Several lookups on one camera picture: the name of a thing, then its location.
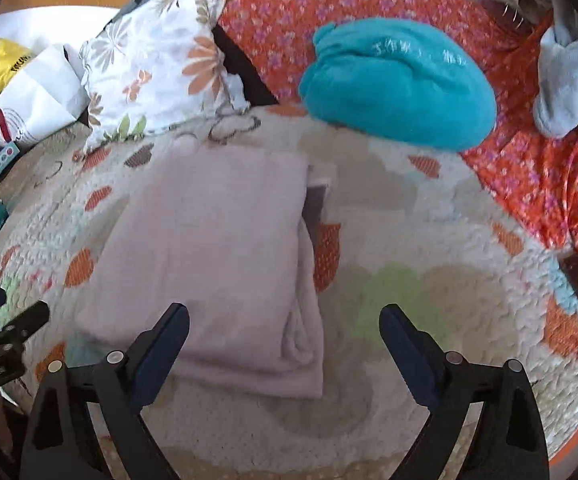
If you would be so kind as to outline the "pale pink grey knit garment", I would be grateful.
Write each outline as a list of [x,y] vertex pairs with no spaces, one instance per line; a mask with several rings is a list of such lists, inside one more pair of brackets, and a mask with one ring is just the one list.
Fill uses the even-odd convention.
[[305,155],[178,141],[115,223],[75,323],[121,347],[171,304],[189,312],[178,375],[265,396],[317,399],[324,330],[302,211]]

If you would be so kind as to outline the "heart pattern quilted bedspread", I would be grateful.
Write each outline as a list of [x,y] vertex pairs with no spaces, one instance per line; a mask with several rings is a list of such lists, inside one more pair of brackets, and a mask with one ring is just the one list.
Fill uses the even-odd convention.
[[[0,328],[37,300],[51,309],[26,347],[26,374],[8,387],[22,408],[49,362],[94,357],[75,315],[115,223],[179,141],[110,144],[76,162],[86,133],[50,136],[0,184],[10,212],[0,231]],[[182,478],[389,477],[427,416],[378,332],[391,302],[469,361],[519,360],[551,453],[578,434],[578,298],[562,254],[507,216],[457,155],[269,107],[211,122],[208,141],[304,153],[327,190],[314,276],[324,393],[270,398],[170,377],[144,420]]]

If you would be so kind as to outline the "white plastic bag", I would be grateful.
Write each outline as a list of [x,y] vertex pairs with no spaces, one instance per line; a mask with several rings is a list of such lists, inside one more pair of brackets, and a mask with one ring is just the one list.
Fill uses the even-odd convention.
[[49,46],[22,67],[0,94],[0,146],[31,148],[77,122],[89,98],[64,47]]

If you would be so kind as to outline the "white floral pillow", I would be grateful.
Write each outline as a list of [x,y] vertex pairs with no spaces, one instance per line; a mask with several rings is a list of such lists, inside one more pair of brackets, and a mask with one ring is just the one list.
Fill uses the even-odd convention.
[[213,29],[226,0],[148,0],[80,48],[89,96],[89,155],[109,142],[140,140],[245,112],[239,76],[224,66]]

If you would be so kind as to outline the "grey white cloth pile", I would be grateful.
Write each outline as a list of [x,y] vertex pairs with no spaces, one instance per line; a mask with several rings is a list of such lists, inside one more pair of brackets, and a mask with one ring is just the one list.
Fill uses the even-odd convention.
[[539,94],[533,119],[539,132],[561,139],[578,126],[578,12],[569,0],[514,0],[536,24],[553,12],[553,25],[540,40]]

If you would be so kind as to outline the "teal folded cloth bundle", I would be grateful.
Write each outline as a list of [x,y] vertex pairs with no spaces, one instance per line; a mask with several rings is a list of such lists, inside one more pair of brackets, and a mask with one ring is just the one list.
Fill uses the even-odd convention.
[[327,24],[298,94],[323,122],[462,152],[494,129],[495,94],[478,64],[434,26],[400,18]]

